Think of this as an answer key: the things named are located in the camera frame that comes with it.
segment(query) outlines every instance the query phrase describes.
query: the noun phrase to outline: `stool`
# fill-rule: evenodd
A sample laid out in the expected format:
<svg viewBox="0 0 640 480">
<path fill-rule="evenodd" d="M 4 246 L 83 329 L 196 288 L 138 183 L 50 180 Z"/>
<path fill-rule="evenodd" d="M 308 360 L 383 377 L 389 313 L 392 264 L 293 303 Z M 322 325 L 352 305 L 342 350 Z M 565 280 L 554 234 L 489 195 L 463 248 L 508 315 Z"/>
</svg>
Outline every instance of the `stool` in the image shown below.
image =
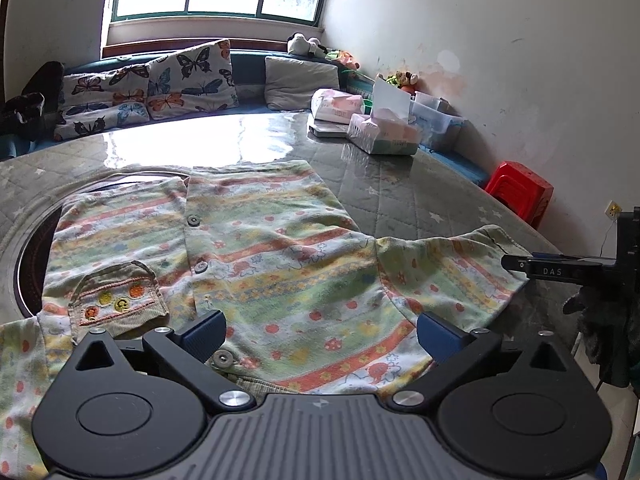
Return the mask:
<svg viewBox="0 0 640 480">
<path fill-rule="evenodd" d="M 537 229 L 554 187 L 519 162 L 503 162 L 484 190 Z"/>
</svg>

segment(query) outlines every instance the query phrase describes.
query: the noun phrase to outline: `window frame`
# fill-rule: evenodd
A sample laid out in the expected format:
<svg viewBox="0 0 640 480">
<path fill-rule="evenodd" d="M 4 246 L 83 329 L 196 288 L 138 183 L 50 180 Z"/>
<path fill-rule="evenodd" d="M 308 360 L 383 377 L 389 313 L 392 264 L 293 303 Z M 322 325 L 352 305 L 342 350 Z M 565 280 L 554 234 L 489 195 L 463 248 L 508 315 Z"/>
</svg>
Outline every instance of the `window frame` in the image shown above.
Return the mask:
<svg viewBox="0 0 640 480">
<path fill-rule="evenodd" d="M 298 23 L 300 25 L 309 25 L 317 27 L 320 23 L 324 0 L 318 0 L 316 14 L 313 20 L 300 20 L 299 18 L 290 18 L 289 16 L 278 16 L 277 14 L 265 14 L 262 12 L 264 0 L 258 0 L 258 7 L 255 14 L 243 14 L 240 12 L 213 12 L 206 10 L 188 10 L 190 0 L 185 0 L 184 10 L 172 10 L 169 12 L 147 12 L 145 14 L 129 14 L 127 16 L 118 16 L 118 4 L 120 0 L 113 0 L 113 11 L 111 13 L 111 23 L 126 22 L 129 20 L 138 20 L 140 18 L 174 18 L 176 16 L 225 16 L 230 18 L 258 18 L 260 20 L 271 20 L 274 22 Z"/>
</svg>

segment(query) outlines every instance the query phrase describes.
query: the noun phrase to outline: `wall outlet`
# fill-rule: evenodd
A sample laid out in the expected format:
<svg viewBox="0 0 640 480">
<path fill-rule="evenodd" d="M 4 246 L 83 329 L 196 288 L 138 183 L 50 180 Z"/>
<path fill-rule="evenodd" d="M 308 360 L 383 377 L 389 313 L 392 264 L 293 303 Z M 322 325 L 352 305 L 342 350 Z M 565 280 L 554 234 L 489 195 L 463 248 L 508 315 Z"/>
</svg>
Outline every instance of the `wall outlet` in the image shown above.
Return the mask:
<svg viewBox="0 0 640 480">
<path fill-rule="evenodd" d="M 607 215 L 612 220 L 615 220 L 616 218 L 618 218 L 618 215 L 620 213 L 622 213 L 622 208 L 618 204 L 613 202 L 613 200 L 610 202 L 609 206 L 607 206 L 607 209 L 604 212 L 604 214 Z"/>
</svg>

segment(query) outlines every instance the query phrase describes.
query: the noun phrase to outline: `shirt pocket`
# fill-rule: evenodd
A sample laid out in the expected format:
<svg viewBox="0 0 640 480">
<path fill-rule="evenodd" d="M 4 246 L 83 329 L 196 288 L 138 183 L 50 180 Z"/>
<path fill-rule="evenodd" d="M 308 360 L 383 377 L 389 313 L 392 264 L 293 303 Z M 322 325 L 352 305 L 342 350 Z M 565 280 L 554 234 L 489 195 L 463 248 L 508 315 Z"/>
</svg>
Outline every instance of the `shirt pocket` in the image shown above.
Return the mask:
<svg viewBox="0 0 640 480">
<path fill-rule="evenodd" d="M 168 314 L 156 275 L 138 261 L 86 275 L 69 302 L 75 342 L 92 328 L 102 327 L 116 337 Z"/>
</svg>

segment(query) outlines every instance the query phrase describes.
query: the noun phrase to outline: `yellow embroidered circle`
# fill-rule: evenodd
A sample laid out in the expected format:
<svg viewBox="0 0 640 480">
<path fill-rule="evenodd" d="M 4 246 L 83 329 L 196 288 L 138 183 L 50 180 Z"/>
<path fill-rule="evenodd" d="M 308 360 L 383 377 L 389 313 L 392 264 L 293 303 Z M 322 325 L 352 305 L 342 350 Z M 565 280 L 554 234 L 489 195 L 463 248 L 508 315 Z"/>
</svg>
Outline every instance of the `yellow embroidered circle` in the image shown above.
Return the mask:
<svg viewBox="0 0 640 480">
<path fill-rule="evenodd" d="M 84 317 L 89 321 L 95 321 L 95 319 L 98 317 L 98 313 L 99 312 L 100 312 L 100 310 L 98 309 L 98 307 L 89 306 L 84 311 Z"/>
<path fill-rule="evenodd" d="M 137 298 L 141 298 L 142 296 L 144 296 L 144 294 L 145 294 L 145 287 L 143 287 L 139 283 L 135 283 L 134 285 L 131 285 L 131 288 L 129 289 L 129 295 L 134 300 L 136 300 Z"/>
<path fill-rule="evenodd" d="M 113 301 L 113 294 L 111 293 L 110 290 L 105 290 L 99 297 L 98 297 L 98 301 L 100 302 L 101 305 L 108 305 L 111 303 L 111 301 Z"/>
<path fill-rule="evenodd" d="M 116 312 L 126 312 L 129 310 L 129 300 L 127 298 L 118 298 L 114 308 L 116 309 Z"/>
</svg>

